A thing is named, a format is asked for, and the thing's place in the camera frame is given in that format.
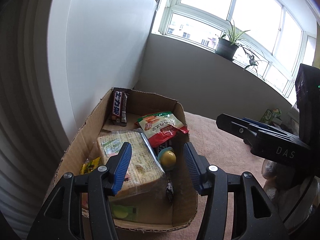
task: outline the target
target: screw head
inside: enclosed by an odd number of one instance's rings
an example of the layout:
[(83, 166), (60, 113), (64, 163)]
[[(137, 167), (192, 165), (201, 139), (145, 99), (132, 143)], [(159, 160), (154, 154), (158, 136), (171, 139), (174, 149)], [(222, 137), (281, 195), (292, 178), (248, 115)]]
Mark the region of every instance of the screw head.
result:
[(209, 166), (209, 171), (217, 171), (218, 170), (218, 167), (215, 166), (215, 165), (210, 165)]
[(106, 166), (99, 166), (98, 171), (106, 171), (107, 167)]
[(70, 179), (72, 177), (72, 173), (71, 172), (67, 172), (67, 173), (63, 174), (63, 177), (65, 179)]
[(252, 178), (252, 174), (251, 174), (250, 172), (248, 172), (248, 171), (245, 171), (245, 172), (243, 173), (243, 176), (245, 176), (245, 177), (248, 178), (248, 179)]

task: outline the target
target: hand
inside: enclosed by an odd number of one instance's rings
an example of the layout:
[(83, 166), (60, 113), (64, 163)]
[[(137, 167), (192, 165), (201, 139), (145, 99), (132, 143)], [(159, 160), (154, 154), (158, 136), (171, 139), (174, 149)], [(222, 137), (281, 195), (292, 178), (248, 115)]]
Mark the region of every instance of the hand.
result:
[[(295, 172), (294, 168), (269, 160), (264, 160), (262, 165), (261, 174), (267, 180), (263, 189), (275, 205), (282, 220), (290, 213), (311, 180), (311, 177), (307, 177), (301, 184), (291, 187), (293, 177), (297, 175)], [(318, 193), (319, 183), (313, 178), (302, 201), (284, 223), (289, 234), (307, 220), (312, 210), (312, 203)]]

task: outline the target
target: black cable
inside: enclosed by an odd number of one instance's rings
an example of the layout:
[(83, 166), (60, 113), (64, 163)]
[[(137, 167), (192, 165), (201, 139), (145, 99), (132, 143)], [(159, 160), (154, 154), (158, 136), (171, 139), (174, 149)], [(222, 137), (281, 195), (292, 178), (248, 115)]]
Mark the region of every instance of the black cable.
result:
[(308, 189), (311, 186), (311, 183), (313, 181), (314, 176), (311, 176), (311, 179), (306, 187), (306, 189), (304, 190), (304, 192), (302, 193), (301, 197), (299, 198), (299, 200), (296, 202), (296, 204), (294, 205), (294, 207), (292, 208), (292, 210), (289, 212), (289, 214), (285, 217), (285, 219), (282, 221), (283, 223), (285, 223), (288, 218), (292, 215), (292, 213), (296, 210), (297, 206), (299, 206), (300, 202), (302, 201), (303, 197), (306, 195)]

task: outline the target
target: cardboard box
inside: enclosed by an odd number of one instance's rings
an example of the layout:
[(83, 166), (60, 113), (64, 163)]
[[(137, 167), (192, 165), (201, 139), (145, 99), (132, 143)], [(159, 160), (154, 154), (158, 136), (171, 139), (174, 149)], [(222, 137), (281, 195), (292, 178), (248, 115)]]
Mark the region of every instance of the cardboard box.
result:
[[(132, 130), (136, 128), (134, 123), (137, 121), (137, 117), (163, 111), (171, 111), (186, 125), (183, 108), (176, 100), (131, 90), (127, 101), (128, 124), (126, 127), (114, 126), (109, 121), (112, 96), (112, 90), (109, 90), (78, 131), (61, 159), (48, 192), (52, 190), (64, 173), (72, 172), (74, 175), (78, 175), (85, 160), (89, 156), (92, 159), (98, 155), (96, 140), (101, 129), (109, 131)], [(173, 205), (168, 203), (165, 196), (163, 198), (153, 197), (152, 192), (135, 195), (130, 197), (130, 204), (140, 205), (141, 218), (139, 222), (114, 219), (116, 227), (127, 230), (161, 232), (174, 231), (190, 225), (197, 211), (197, 193), (192, 187), (183, 157), (183, 145), (188, 141), (188, 134), (183, 133), (177, 133), (172, 140), (172, 147), (177, 157), (176, 167), (171, 174), (174, 186)], [(125, 204), (126, 201), (129, 201), (128, 198), (121, 200), (122, 204)], [(84, 227), (88, 225), (86, 219), (88, 218), (84, 217)]]

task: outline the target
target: pink cloth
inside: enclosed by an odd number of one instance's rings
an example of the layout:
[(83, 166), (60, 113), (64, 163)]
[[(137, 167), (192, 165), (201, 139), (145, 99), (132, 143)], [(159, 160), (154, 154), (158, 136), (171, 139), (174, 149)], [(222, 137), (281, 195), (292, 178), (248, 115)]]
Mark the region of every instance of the pink cloth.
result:
[[(225, 172), (242, 174), (250, 171), (263, 186), (265, 179), (261, 175), (262, 158), (250, 153), (248, 145), (231, 134), (219, 130), (216, 121), (199, 115), (185, 113), (190, 141), (198, 154), (204, 155), (210, 164), (215, 164)], [(120, 240), (187, 240), (196, 239), (204, 213), (207, 197), (199, 196), (198, 213), (187, 228), (166, 233), (140, 233), (118, 230)], [(227, 226), (224, 239), (231, 239), (233, 220), (233, 194), (228, 196)]]

